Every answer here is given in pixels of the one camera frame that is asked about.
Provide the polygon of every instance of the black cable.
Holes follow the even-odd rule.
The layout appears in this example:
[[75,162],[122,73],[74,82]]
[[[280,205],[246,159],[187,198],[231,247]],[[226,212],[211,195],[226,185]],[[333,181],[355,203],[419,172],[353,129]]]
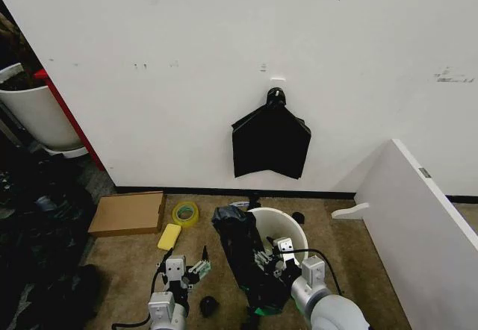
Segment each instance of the black cable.
[[[161,273],[161,271],[164,272],[164,270],[166,269],[164,268],[166,266],[165,265],[166,259],[168,259],[172,253],[173,253],[173,248],[171,248],[170,250],[166,252],[162,262],[160,263],[159,267],[156,269],[156,273],[152,277],[151,291],[149,292],[150,297],[155,292],[156,279],[158,278],[159,273]],[[114,324],[111,324],[111,330],[117,330],[118,328],[127,328],[127,329],[139,328],[140,326],[146,325],[150,319],[151,319],[151,315],[148,313],[148,317],[145,320],[141,321],[140,323],[133,323],[133,324],[114,323]]]
[[[156,273],[152,277],[151,292],[150,292],[149,296],[151,296],[155,292],[156,279],[158,278],[159,272],[160,272],[160,267],[158,267],[156,269]],[[132,323],[132,324],[114,323],[114,324],[111,324],[111,330],[117,330],[118,328],[127,328],[127,329],[139,328],[140,326],[146,325],[149,322],[150,319],[151,319],[151,315],[148,313],[148,317],[145,320],[143,320],[139,323]]]
[[282,254],[304,253],[304,252],[314,252],[314,253],[317,253],[317,254],[319,254],[319,255],[322,257],[323,260],[326,261],[327,266],[328,266],[329,269],[330,269],[330,273],[332,274],[332,278],[334,279],[334,283],[335,283],[335,287],[337,288],[338,295],[342,295],[342,289],[341,289],[341,287],[338,285],[337,277],[335,276],[335,273],[334,273],[334,270],[333,270],[333,268],[332,268],[332,265],[330,264],[329,259],[327,259],[327,257],[325,256],[325,254],[323,254],[320,250],[318,250],[318,249],[312,249],[312,248],[309,248],[309,249],[285,250],[285,251],[279,250],[279,253],[282,253]]

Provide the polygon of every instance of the yellow tape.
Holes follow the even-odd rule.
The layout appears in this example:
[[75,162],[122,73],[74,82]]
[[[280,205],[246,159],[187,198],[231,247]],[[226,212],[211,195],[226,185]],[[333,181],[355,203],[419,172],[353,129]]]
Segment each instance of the yellow tape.
[[192,227],[199,220],[199,209],[194,202],[179,202],[173,208],[174,223],[183,228]]

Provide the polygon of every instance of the white planter pot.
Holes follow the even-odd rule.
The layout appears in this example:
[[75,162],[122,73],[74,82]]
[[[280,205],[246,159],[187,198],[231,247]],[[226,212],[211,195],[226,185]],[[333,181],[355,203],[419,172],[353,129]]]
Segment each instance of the white planter pot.
[[66,157],[85,154],[86,149],[48,86],[17,91],[1,89],[4,81],[21,71],[20,63],[0,70],[0,100],[50,154],[60,152]]

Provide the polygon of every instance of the green object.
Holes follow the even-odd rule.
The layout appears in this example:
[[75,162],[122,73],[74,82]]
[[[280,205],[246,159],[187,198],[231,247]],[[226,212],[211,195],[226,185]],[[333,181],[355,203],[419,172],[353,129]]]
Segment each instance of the green object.
[[211,270],[211,263],[206,263],[203,268],[199,271],[199,280],[205,277],[206,274]]
[[277,308],[269,308],[269,307],[266,307],[266,308],[257,308],[255,309],[254,311],[254,314],[260,316],[260,317],[268,317],[270,315],[277,315],[277,314],[280,314],[282,313],[282,310],[281,309],[277,309]]

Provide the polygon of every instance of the white panel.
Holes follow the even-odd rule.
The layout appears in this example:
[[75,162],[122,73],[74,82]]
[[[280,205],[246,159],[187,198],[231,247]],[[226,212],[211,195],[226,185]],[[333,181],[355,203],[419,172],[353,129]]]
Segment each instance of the white panel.
[[478,237],[419,168],[390,141],[356,202],[412,328],[476,330]]
[[[4,1],[117,185],[356,191],[399,137],[478,195],[478,0]],[[304,173],[236,179],[230,125],[271,77]]]

